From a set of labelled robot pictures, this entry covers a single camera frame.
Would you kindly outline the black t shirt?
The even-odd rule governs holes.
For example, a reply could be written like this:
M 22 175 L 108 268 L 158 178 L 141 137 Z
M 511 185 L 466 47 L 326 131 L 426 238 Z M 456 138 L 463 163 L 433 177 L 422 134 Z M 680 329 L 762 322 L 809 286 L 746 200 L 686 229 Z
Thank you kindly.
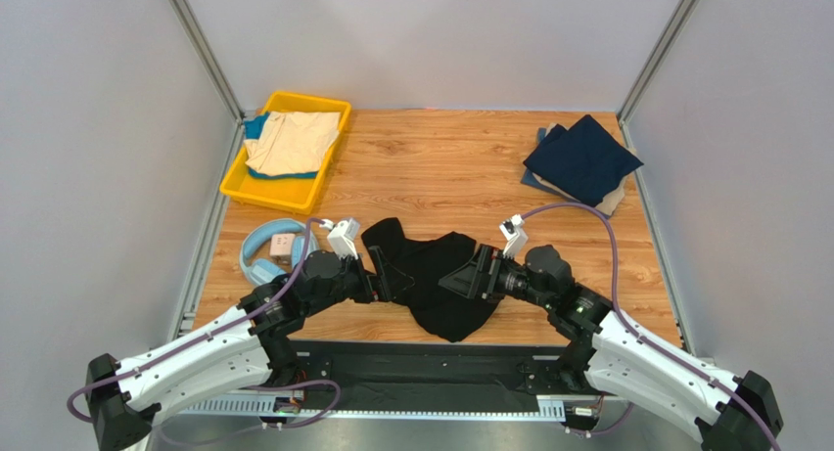
M 408 239 L 396 217 L 382 219 L 365 230 L 366 247 L 379 248 L 395 269 L 411 277 L 413 286 L 401 292 L 397 303 L 409 308 L 427 333 L 459 342 L 493 315 L 497 305 L 468 299 L 440 286 L 440 279 L 465 265 L 476 250 L 476 241 L 457 232 L 437 239 Z

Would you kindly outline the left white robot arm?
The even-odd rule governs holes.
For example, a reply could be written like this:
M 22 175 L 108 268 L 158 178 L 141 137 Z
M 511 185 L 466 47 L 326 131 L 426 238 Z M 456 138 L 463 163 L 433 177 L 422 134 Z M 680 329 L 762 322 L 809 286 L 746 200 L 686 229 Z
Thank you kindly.
M 380 248 L 369 254 L 372 270 L 356 257 L 314 251 L 184 337 L 131 358 L 91 360 L 83 395 L 99 448 L 130 447 L 171 416 L 225 392 L 300 380 L 288 336 L 307 318 L 345 300 L 393 302 L 413 286 Z

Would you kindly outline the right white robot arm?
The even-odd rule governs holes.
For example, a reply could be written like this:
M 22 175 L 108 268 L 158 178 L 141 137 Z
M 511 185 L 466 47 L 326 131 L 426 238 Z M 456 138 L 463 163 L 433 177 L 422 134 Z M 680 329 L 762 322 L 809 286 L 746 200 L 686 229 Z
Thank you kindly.
M 552 246 L 524 263 L 482 245 L 441 287 L 480 301 L 510 296 L 541 307 L 569 345 L 558 360 L 562 383 L 610 393 L 667 420 L 704 450 L 769 450 L 785 422 L 770 382 L 739 377 L 642 328 L 611 300 L 577 282 Z

